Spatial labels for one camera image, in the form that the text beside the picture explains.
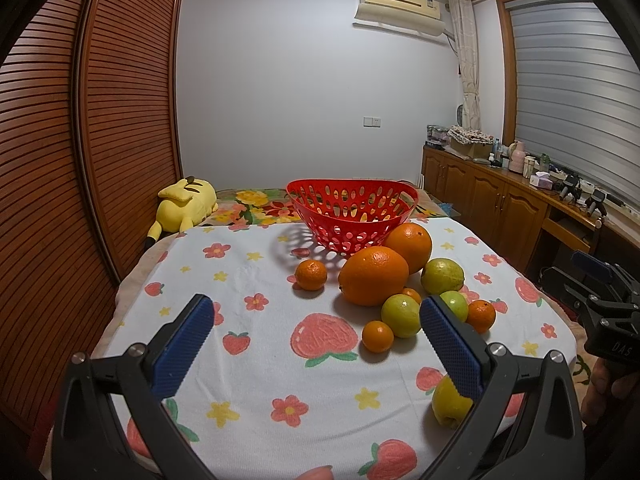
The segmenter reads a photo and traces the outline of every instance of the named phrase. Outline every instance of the cardboard box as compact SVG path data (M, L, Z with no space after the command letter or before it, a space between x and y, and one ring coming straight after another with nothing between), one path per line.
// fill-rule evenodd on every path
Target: cardboard box
M460 155L468 156L469 158L489 158L492 148L492 144L460 144L456 139L451 139L450 146Z

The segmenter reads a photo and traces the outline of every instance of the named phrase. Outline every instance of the roller blind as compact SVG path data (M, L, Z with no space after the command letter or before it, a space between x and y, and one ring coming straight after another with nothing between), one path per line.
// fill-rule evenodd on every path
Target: roller blind
M591 0L515 0L517 140L640 205L640 72Z

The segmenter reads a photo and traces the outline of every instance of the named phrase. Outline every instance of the green lemon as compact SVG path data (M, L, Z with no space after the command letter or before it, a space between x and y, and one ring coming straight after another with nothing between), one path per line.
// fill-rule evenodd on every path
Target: green lemon
M448 290L460 290L465 284L465 271L453 260L434 258L424 266L420 283L427 294L442 294Z
M466 317L469 315L469 306L462 294L455 290L448 290L443 292L440 297L460 321L466 321Z
M395 294L382 305L382 321L397 337L411 337L420 331L420 305L406 294Z

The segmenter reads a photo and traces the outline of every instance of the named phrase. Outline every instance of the sliding wardrobe door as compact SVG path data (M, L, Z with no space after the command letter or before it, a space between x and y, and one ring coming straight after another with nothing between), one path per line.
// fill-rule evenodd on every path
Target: sliding wardrobe door
M48 0L0 67L0 411L25 434L114 309L72 135L83 1Z
M76 120L92 214L123 278L160 189L181 178L174 58L180 0L92 0L81 25Z

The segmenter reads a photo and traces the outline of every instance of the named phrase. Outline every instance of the human hand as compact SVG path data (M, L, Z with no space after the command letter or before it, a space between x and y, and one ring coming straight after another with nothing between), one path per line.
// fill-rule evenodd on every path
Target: human hand
M612 382L607 361L599 358L591 370L591 381L582 400L580 416L587 426L598 423L607 408L607 397L626 399L640 379L640 372L632 372Z

